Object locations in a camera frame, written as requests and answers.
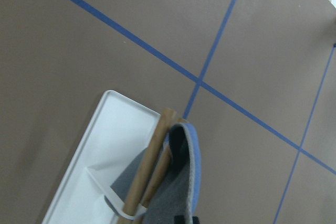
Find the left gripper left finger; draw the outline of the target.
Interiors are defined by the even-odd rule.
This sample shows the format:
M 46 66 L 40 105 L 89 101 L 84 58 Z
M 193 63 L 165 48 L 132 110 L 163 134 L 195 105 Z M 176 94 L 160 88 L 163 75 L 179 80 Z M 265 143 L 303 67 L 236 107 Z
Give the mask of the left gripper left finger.
M 175 216 L 174 224 L 184 224 L 184 216 L 183 215 Z

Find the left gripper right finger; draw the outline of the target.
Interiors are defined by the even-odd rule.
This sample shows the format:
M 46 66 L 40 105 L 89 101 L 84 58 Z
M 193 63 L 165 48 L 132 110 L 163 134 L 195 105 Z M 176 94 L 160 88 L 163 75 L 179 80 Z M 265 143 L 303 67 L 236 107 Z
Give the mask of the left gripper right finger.
M 199 218 L 197 216 L 192 217 L 192 224 L 200 224 Z

